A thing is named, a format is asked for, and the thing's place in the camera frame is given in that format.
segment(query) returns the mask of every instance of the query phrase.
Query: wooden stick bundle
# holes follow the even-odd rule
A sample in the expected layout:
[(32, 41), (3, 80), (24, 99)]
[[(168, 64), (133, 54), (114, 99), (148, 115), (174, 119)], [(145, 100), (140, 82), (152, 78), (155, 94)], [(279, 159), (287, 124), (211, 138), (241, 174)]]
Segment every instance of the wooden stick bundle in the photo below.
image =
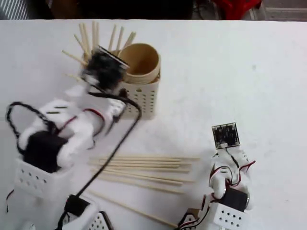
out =
[[(106, 160), (90, 160), (90, 163), (103, 164)], [(122, 160), (112, 160), (113, 164), (160, 164), (160, 165), (191, 165), (190, 162), (169, 162), (169, 161), (122, 161)]]
[[(89, 165), (101, 165), (99, 161), (90, 161)], [(166, 168), (166, 169), (177, 169), (180, 167), (179, 164), (131, 164), (131, 163), (109, 163), (108, 167), (135, 167), (135, 168)]]
[(78, 57), (66, 52), (65, 50), (62, 50), (63, 54), (66, 54), (67, 56), (71, 57), (72, 59), (75, 59), (76, 61), (79, 61), (82, 65), (87, 66), (87, 63), (81, 59), (79, 59)]
[(107, 169), (115, 169), (115, 170), (139, 170), (139, 171), (153, 171), (153, 172), (169, 172), (169, 173), (188, 173), (189, 169), (168, 169), (168, 168), (144, 168), (144, 167), (114, 167), (107, 166)]
[(135, 174), (127, 174), (127, 173), (123, 173), (121, 171), (113, 172), (113, 171), (105, 170), (105, 171), (102, 172), (102, 174), (121, 176), (121, 177), (130, 177), (130, 178), (136, 178), (136, 179), (140, 179), (140, 180), (147, 180), (147, 181), (153, 181), (153, 182), (157, 182), (157, 183), (177, 185), (177, 186), (181, 186), (183, 184), (182, 182), (179, 182), (179, 181), (170, 181), (170, 180), (146, 177), (146, 176), (135, 175)]
[[(91, 160), (107, 160), (108, 157), (91, 157)], [(115, 156), (112, 161), (169, 161), (181, 162), (179, 158), (163, 158), (163, 157), (120, 157)]]
[(173, 178), (173, 177), (165, 177), (165, 176), (156, 176), (156, 175), (149, 175), (144, 173), (136, 173), (136, 172), (129, 172), (129, 171), (120, 171), (120, 170), (114, 170), (114, 169), (106, 169), (107, 172), (115, 172), (115, 173), (124, 173), (126, 175), (136, 175), (136, 176), (143, 176), (143, 177), (149, 177), (149, 178), (157, 178), (167, 181), (179, 181), (179, 182), (186, 182), (186, 183), (193, 183), (192, 180), (186, 180), (186, 179), (179, 179), (179, 178)]
[(153, 189), (153, 190), (157, 190), (157, 191), (161, 191), (161, 192), (167, 192), (167, 193), (173, 193), (173, 194), (184, 194), (183, 191), (179, 191), (179, 190), (175, 190), (175, 189), (162, 188), (162, 187), (153, 186), (153, 185), (141, 184), (141, 183), (134, 182), (134, 181), (131, 181), (131, 180), (126, 180), (126, 179), (119, 179), (119, 178), (115, 179), (115, 178), (110, 178), (110, 177), (103, 176), (103, 175), (98, 176), (98, 179), (103, 180), (103, 181), (131, 184), (131, 185), (135, 185), (135, 186), (138, 186), (138, 187), (149, 188), (149, 189)]
[(102, 195), (102, 194), (100, 194), (100, 193), (98, 193), (98, 192), (95, 192), (95, 191), (93, 191), (93, 190), (89, 190), (88, 192), (89, 192), (90, 194), (96, 196), (96, 197), (99, 197), (99, 198), (104, 199), (104, 200), (106, 200), (106, 201), (109, 201), (109, 202), (111, 202), (111, 203), (113, 203), (113, 204), (116, 204), (116, 205), (119, 205), (119, 206), (124, 207), (124, 208), (126, 208), (126, 209), (129, 209), (129, 210), (131, 210), (131, 211), (133, 211), (133, 212), (135, 212), (135, 213), (138, 213), (138, 214), (140, 214), (140, 215), (142, 215), (142, 216), (144, 216), (144, 217), (147, 217), (147, 218), (152, 219), (152, 220), (154, 220), (154, 221), (157, 221), (157, 222), (159, 222), (159, 223), (168, 225), (168, 226), (170, 226), (170, 227), (172, 227), (172, 228), (177, 228), (177, 227), (178, 227), (176, 224), (170, 223), (170, 222), (168, 222), (168, 221), (166, 221), (166, 220), (163, 220), (163, 219), (161, 219), (161, 218), (159, 218), (159, 217), (155, 217), (155, 216), (146, 214), (146, 213), (144, 213), (144, 212), (142, 212), (142, 211), (139, 211), (139, 210), (137, 210), (137, 209), (135, 209), (135, 208), (133, 208), (133, 207), (129, 207), (128, 205), (125, 205), (125, 204), (123, 204), (123, 203), (121, 203), (121, 202), (118, 202), (118, 201), (115, 201), (115, 200), (113, 200), (113, 199), (111, 199), (111, 198), (108, 198), (108, 197), (106, 197), (105, 195)]
[[(69, 54), (68, 52), (64, 52), (66, 55), (68, 55), (69, 57), (79, 61), (82, 65), (86, 66), (87, 62), (89, 61), (90, 57), (91, 57), (91, 53), (94, 52), (94, 50), (99, 46), (99, 23), (92, 21), (92, 49), (90, 49), (90, 44), (89, 44), (89, 38), (88, 38), (88, 34), (87, 34), (87, 30), (86, 30), (86, 25), (84, 23), (80, 23), (79, 24), (79, 29), (80, 29), (80, 34), (81, 34), (81, 40), (82, 42), (79, 40), (79, 38), (77, 37), (77, 35), (74, 34), (74, 37), (76, 38), (78, 44), (81, 46), (83, 52), (85, 53), (84, 55), (84, 61), (81, 61), (79, 58), (77, 58), (76, 56)], [(112, 51), (112, 45), (113, 45), (113, 40), (114, 40), (114, 36), (115, 36), (115, 31), (116, 31), (116, 25), (114, 25), (113, 31), (112, 31), (112, 35), (111, 35), (111, 39), (110, 39), (110, 43), (109, 43), (109, 47), (108, 47), (108, 51)], [(120, 32), (119, 32), (119, 37), (118, 37), (118, 43), (117, 43), (117, 47), (116, 47), (116, 51), (115, 51), (115, 55), (117, 56), (119, 54), (120, 51), (120, 44), (121, 44), (121, 40), (122, 40), (122, 36), (124, 33), (124, 27), (122, 26), (120, 28)], [(132, 43), (134, 37), (135, 37), (136, 33), (132, 32), (128, 38), (128, 40), (126, 41), (125, 46), (128, 46)]]

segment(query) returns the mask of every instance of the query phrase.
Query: floor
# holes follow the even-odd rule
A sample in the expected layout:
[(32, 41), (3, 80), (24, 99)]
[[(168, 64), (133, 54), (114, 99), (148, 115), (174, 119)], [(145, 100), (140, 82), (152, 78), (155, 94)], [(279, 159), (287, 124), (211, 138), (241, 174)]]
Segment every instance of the floor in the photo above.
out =
[[(220, 20), (221, 11), (212, 0), (194, 5), (194, 20)], [(260, 9), (247, 12), (243, 20), (307, 22), (307, 0), (263, 0)]]

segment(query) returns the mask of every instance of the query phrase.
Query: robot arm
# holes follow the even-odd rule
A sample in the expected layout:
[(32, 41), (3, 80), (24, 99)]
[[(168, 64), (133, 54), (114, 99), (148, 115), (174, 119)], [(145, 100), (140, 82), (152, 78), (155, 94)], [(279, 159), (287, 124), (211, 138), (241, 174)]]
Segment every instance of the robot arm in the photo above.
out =
[(204, 196), (197, 215), (182, 219), (179, 230), (246, 229), (245, 210), (253, 206), (248, 169), (255, 161), (240, 149), (235, 123), (214, 126), (213, 135), (217, 147), (209, 176), (213, 192)]

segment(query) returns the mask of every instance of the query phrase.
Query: wooden cup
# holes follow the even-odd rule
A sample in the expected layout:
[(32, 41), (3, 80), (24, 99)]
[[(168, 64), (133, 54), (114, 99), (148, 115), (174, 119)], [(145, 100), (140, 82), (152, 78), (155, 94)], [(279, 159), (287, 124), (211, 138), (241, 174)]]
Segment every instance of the wooden cup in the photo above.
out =
[(124, 77), (126, 83), (145, 85), (153, 82), (159, 74), (160, 55), (149, 44), (131, 44), (122, 49), (118, 57), (130, 66)]

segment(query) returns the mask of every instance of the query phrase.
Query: red object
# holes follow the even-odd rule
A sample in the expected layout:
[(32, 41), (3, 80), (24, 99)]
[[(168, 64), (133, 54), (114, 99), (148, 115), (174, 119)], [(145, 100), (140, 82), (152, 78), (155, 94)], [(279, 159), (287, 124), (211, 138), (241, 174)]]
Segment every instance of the red object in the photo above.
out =
[(260, 8), (262, 0), (213, 0), (226, 13), (226, 20), (240, 20), (251, 8)]

